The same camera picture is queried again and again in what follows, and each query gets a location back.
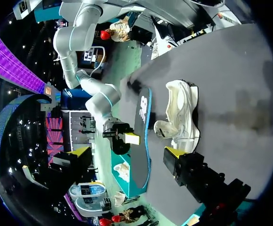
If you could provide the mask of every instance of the purple led screen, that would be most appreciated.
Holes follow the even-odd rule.
[[[0,39],[0,76],[18,86],[44,93],[45,83],[21,63]]]

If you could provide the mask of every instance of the yellow block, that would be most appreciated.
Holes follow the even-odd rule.
[[[76,154],[78,157],[80,157],[80,155],[83,154],[84,151],[86,151],[88,148],[90,148],[90,147],[80,147],[80,148],[76,149],[75,151],[67,152],[67,153]]]
[[[179,159],[179,156],[180,155],[183,155],[183,154],[188,154],[187,152],[185,152],[184,150],[178,150],[178,149],[174,149],[172,147],[165,147],[166,149],[168,149],[173,155],[175,155],[175,157],[177,159]]]
[[[125,143],[126,144],[133,144],[133,145],[140,145],[141,144],[141,137],[134,134],[134,133],[125,133]]]

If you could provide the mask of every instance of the teal base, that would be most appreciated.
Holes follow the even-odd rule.
[[[123,179],[121,179],[118,175],[118,172],[115,171],[113,168],[114,166],[116,166],[117,164],[120,163],[124,163],[127,162],[130,166],[130,170],[129,170],[129,175],[130,175],[130,182],[127,183],[126,181],[124,181]],[[143,187],[142,189],[139,189],[136,185],[136,183],[133,181],[132,178],[132,167],[131,167],[131,158],[128,156],[128,154],[123,154],[123,155],[117,155],[114,154],[113,151],[111,151],[111,171],[112,171],[112,175],[114,176],[114,178],[116,179],[118,185],[120,186],[120,188],[122,189],[122,191],[125,193],[125,195],[128,198],[133,198],[137,195],[140,195],[142,193],[145,193],[147,190],[147,184],[145,187]]]

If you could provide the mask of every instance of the white shirt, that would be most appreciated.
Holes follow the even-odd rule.
[[[110,29],[114,31],[114,34],[111,36],[113,41],[122,42],[123,38],[130,32],[130,27],[127,23],[124,23],[122,20],[117,21],[110,25]]]

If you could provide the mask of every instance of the black ceiling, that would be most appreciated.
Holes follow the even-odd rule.
[[[56,25],[55,20],[37,23],[33,13],[16,20],[12,13],[0,27],[0,38],[40,79],[63,89],[66,84],[61,64],[53,61],[58,56],[52,45]]]

